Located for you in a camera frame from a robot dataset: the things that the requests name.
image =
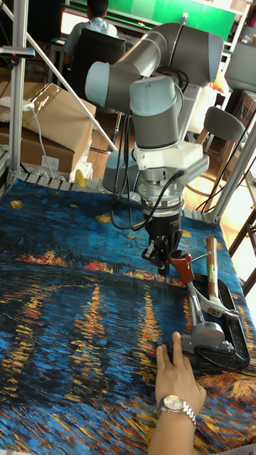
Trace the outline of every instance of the gray chair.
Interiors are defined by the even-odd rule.
[[[199,134],[196,143],[202,144],[208,133],[213,134],[214,136],[219,137],[220,139],[226,140],[225,153],[223,154],[223,160],[220,165],[216,179],[211,179],[207,176],[202,175],[201,177],[208,178],[213,180],[213,189],[210,194],[203,193],[202,191],[196,190],[191,185],[186,185],[186,187],[193,191],[194,193],[200,194],[201,196],[207,196],[209,201],[204,207],[204,211],[210,209],[213,202],[213,196],[216,194],[218,186],[220,185],[221,179],[223,177],[223,171],[225,166],[233,152],[235,145],[239,142],[242,134],[245,131],[243,124],[233,115],[228,114],[226,111],[218,109],[217,107],[210,107],[206,112],[206,118],[203,123],[203,129]]]

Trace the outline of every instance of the gray tool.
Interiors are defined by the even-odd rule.
[[[191,307],[193,327],[189,335],[182,335],[181,337],[182,350],[192,351],[200,346],[229,354],[234,353],[235,349],[231,343],[225,340],[225,335],[220,325],[215,322],[207,322],[203,317],[196,288],[193,285],[194,275],[191,269],[191,255],[187,251],[176,250],[170,254],[169,262],[175,266],[181,281],[187,285],[188,300]]]

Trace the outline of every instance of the silver watch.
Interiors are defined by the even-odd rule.
[[[188,417],[191,418],[193,425],[196,429],[196,416],[193,413],[192,409],[188,406],[186,401],[182,400],[177,395],[167,395],[167,397],[162,398],[159,404],[159,414],[161,411],[166,412],[185,412]]]

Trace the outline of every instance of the black tray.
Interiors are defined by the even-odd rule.
[[[207,297],[208,278],[206,275],[195,274],[193,284],[202,295]],[[218,290],[219,298],[223,305],[228,309],[236,309],[228,287],[220,280],[218,280]],[[225,334],[225,339],[232,343],[235,348],[235,353],[221,353],[216,350],[198,346],[195,349],[196,359],[193,359],[193,356],[189,356],[192,363],[193,360],[196,360],[197,366],[201,366],[200,369],[203,369],[204,360],[207,363],[210,362],[215,367],[221,368],[221,370],[238,371],[246,368],[250,362],[250,354],[240,320],[232,321],[226,316],[214,318],[210,314],[207,314],[207,319],[221,325]]]

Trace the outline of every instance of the hand tool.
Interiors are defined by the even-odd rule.
[[[169,255],[169,262],[176,268],[180,280],[186,284],[188,300],[191,306],[193,327],[189,335],[182,335],[182,349],[192,351],[201,346],[226,353],[234,353],[235,350],[232,344],[225,340],[225,335],[220,325],[204,319],[196,288],[193,285],[194,275],[191,268],[191,255],[185,250],[175,250]]]
[[[239,311],[228,310],[222,303],[218,293],[218,259],[217,259],[217,240],[214,237],[206,238],[207,251],[207,275],[208,275],[208,299],[206,299],[199,291],[197,294],[201,301],[201,306],[204,311],[213,316],[220,318],[222,315],[237,321]]]

